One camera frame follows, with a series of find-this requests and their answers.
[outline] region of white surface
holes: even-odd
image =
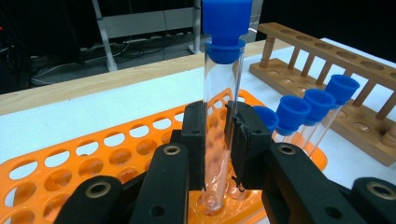
[[[291,53],[292,48],[277,50],[273,52],[272,57],[288,62]],[[304,66],[306,56],[306,53],[300,53],[296,64],[300,70]],[[248,72],[249,65],[260,59],[261,55],[245,59],[241,89],[249,91],[275,110],[281,95]],[[395,63],[381,62],[396,67]],[[323,64],[322,60],[315,59],[309,74],[317,76]],[[329,74],[343,73],[344,69],[333,66]],[[364,85],[364,78],[353,77],[361,83],[361,87]],[[199,68],[1,116],[0,163],[43,147],[201,100],[203,83],[204,68]],[[376,87],[364,104],[377,111],[390,94],[390,90]],[[389,118],[396,120],[395,109]],[[337,133],[329,131],[320,147],[329,160],[324,174],[331,180],[350,188],[356,178],[375,176],[396,185],[395,163],[390,167],[382,165]]]

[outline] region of wooden test tube rack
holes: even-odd
[[[281,94],[303,96],[305,90],[324,89],[323,81],[333,64],[345,68],[346,76],[356,74],[367,78],[358,97],[343,107],[332,124],[332,129],[382,164],[390,166],[396,162],[396,124],[387,119],[396,103],[395,68],[274,22],[260,24],[259,31],[267,34],[262,60],[252,64],[249,71]],[[276,39],[294,46],[289,63],[279,59],[270,60]],[[309,53],[303,71],[294,67],[301,49]],[[308,75],[316,57],[325,61],[318,79]],[[375,85],[393,90],[393,94],[377,113],[363,105]]]

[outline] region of blue test tube cap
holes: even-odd
[[[361,85],[352,77],[332,75],[324,89],[335,98],[336,107],[344,105]]]
[[[259,115],[259,118],[267,127],[268,131],[272,133],[279,123],[279,117],[276,112],[266,106],[255,105],[253,106],[254,111]]]
[[[279,116],[276,131],[283,136],[291,135],[303,124],[309,112],[311,106],[307,101],[293,95],[283,96],[276,110]]]
[[[203,0],[204,33],[210,59],[219,64],[235,62],[245,41],[239,37],[248,32],[252,0]]]
[[[305,92],[304,100],[311,105],[311,112],[306,116],[304,125],[314,126],[321,122],[334,107],[335,99],[326,91],[310,89]]]

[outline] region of blue cap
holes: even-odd
[[[311,106],[307,101],[293,95],[283,96],[276,111],[279,116],[276,131],[284,136],[291,135],[303,124],[309,112]]]
[[[212,38],[205,42],[212,48],[210,59],[219,64],[235,62],[245,41],[239,37],[248,32],[252,0],[203,0],[204,33]]]
[[[311,105],[311,112],[306,116],[304,125],[314,126],[321,122],[335,104],[335,99],[326,91],[310,89],[305,92],[304,100]]]
[[[279,118],[277,117],[276,112],[262,105],[255,105],[253,106],[253,109],[256,111],[257,115],[259,115],[265,126],[267,126],[268,131],[272,133],[276,125],[279,123]]]
[[[361,85],[352,77],[333,75],[324,89],[335,98],[335,107],[344,105]]]

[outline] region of wooden rack base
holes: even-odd
[[[395,68],[345,49],[339,49],[313,36],[305,35],[277,23],[261,24],[259,31],[267,34],[267,40],[262,60],[252,64],[249,67],[249,72],[281,94],[304,96],[305,90],[324,89],[323,80],[333,64],[345,68],[346,76],[357,74],[368,78],[369,81],[356,100],[349,101],[342,108],[332,124],[332,129],[382,164],[390,166],[396,162],[396,123],[386,118],[396,102]],[[295,46],[290,63],[281,62],[279,59],[270,60],[277,38]],[[309,53],[303,71],[294,67],[300,49]],[[308,76],[307,73],[317,56],[325,60],[326,63],[318,79],[315,79]],[[377,84],[393,90],[393,94],[378,113],[362,104],[374,85]]]

